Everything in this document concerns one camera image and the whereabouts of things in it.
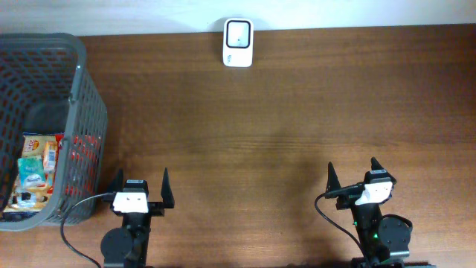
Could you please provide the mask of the yellow chip bag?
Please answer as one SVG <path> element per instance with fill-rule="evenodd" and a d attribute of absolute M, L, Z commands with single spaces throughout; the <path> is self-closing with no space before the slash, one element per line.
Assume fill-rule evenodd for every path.
<path fill-rule="evenodd" d="M 53 135 L 25 135 L 25 142 L 20 158 L 29 156 L 41 156 L 43 163 L 43 153 L 47 141 L 56 141 Z M 13 187 L 13 193 L 4 210 L 5 213 L 38 212 L 41 211 L 51 198 L 53 192 L 54 173 L 45 173 L 46 183 L 40 188 L 24 189 L 21 186 L 19 172 Z"/>

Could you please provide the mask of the red snack bag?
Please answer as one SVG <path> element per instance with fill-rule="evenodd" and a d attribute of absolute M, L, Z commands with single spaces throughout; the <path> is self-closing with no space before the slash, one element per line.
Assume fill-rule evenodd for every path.
<path fill-rule="evenodd" d="M 89 197 L 97 193 L 100 173 L 101 137 L 74 135 L 71 144 L 62 141 L 64 133 L 55 133 L 57 160 L 51 190 L 56 181 L 63 197 Z"/>

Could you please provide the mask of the teal tissue pack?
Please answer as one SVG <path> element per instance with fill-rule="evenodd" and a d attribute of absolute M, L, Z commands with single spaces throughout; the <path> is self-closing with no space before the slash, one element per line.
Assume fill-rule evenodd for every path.
<path fill-rule="evenodd" d="M 29 156 L 17 160 L 22 188 L 40 188 L 46 183 L 41 156 Z"/>

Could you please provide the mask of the small orange carton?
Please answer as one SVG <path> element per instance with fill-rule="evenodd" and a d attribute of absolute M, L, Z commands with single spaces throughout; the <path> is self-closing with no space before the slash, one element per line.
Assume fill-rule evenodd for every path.
<path fill-rule="evenodd" d="M 58 143 L 47 141 L 43 153 L 43 169 L 45 173 L 54 173 L 57 164 Z"/>

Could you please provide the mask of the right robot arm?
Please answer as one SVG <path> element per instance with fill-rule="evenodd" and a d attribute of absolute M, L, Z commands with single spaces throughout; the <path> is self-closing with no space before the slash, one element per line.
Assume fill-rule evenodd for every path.
<path fill-rule="evenodd" d="M 353 258 L 351 267 L 403 267 L 410 255 L 408 244 L 412 222 L 395 214 L 383 215 L 380 206 L 392 197 L 396 179 L 372 158 L 371 169 L 364 180 L 342 187 L 332 163 L 328 164 L 328 180 L 324 197 L 335 199 L 338 210 L 349 209 L 363 256 Z"/>

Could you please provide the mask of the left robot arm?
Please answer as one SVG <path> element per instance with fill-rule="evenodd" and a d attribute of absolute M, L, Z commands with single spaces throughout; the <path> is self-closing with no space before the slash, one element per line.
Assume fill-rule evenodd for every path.
<path fill-rule="evenodd" d="M 167 209 L 173 209 L 175 200 L 170 187 L 168 170 L 164 171 L 161 183 L 161 201 L 148 200 L 148 183 L 142 179 L 128 179 L 119 170 L 108 187 L 110 197 L 104 202 L 111 211 L 122 218 L 120 227 L 108 231 L 100 244 L 104 267 L 145 267 L 151 222 L 154 217 L 163 217 Z"/>

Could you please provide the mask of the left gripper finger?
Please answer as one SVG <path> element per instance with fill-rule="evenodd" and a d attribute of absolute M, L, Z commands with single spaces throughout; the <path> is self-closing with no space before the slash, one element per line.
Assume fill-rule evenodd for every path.
<path fill-rule="evenodd" d="M 167 168 L 164 169 L 162 186 L 161 186 L 161 197 L 162 197 L 162 203 L 164 208 L 175 207 L 175 199 L 174 199 L 173 192 L 170 186 L 170 178 L 169 178 L 169 173 Z"/>
<path fill-rule="evenodd" d="M 119 169 L 106 188 L 106 193 L 120 192 L 123 189 L 123 169 Z"/>

